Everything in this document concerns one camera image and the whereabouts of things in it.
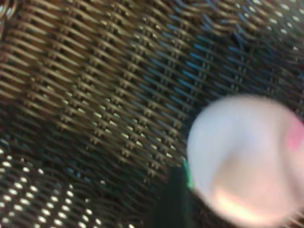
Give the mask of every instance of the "green object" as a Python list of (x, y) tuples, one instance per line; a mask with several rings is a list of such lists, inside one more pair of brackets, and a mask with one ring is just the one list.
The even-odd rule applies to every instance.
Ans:
[(184, 167), (171, 167), (157, 205), (144, 219), (145, 228), (193, 228), (191, 193)]
[(193, 190), (194, 189), (194, 183), (193, 183), (192, 175), (191, 175), (191, 172), (190, 172), (190, 169), (189, 169), (189, 166), (188, 166), (188, 163), (187, 163), (186, 160), (184, 162), (184, 167), (185, 167), (186, 174), (187, 174), (187, 179), (188, 179), (187, 180), (187, 187), (190, 190)]

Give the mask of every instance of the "pink spot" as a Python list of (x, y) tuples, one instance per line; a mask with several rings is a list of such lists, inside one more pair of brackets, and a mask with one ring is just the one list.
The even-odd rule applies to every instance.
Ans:
[(288, 149), (292, 151), (298, 150), (302, 144), (303, 139), (304, 139), (304, 125), (299, 119), (296, 118), (287, 135)]

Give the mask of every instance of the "brown wicker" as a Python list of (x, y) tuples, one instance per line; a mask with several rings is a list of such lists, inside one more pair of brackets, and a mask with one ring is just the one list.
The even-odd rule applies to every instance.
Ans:
[[(3, 227), (143, 226), (221, 96), (303, 117), (302, 0), (0, 2)], [(192, 204), (198, 227), (230, 226)]]

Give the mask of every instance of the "white ball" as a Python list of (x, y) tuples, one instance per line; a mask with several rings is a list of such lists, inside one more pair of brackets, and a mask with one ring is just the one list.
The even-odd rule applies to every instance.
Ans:
[(199, 114), (188, 138), (195, 189), (236, 225), (281, 225), (303, 201), (303, 138), (302, 122), (273, 100), (246, 95), (216, 101)]

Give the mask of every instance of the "woven pattern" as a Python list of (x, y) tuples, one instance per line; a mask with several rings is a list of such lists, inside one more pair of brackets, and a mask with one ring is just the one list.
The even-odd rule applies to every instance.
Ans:
[[(221, 96), (266, 95), (303, 117), (302, 1), (2, 4), (4, 227), (142, 226), (191, 121)], [(192, 204), (198, 227), (229, 226)]]

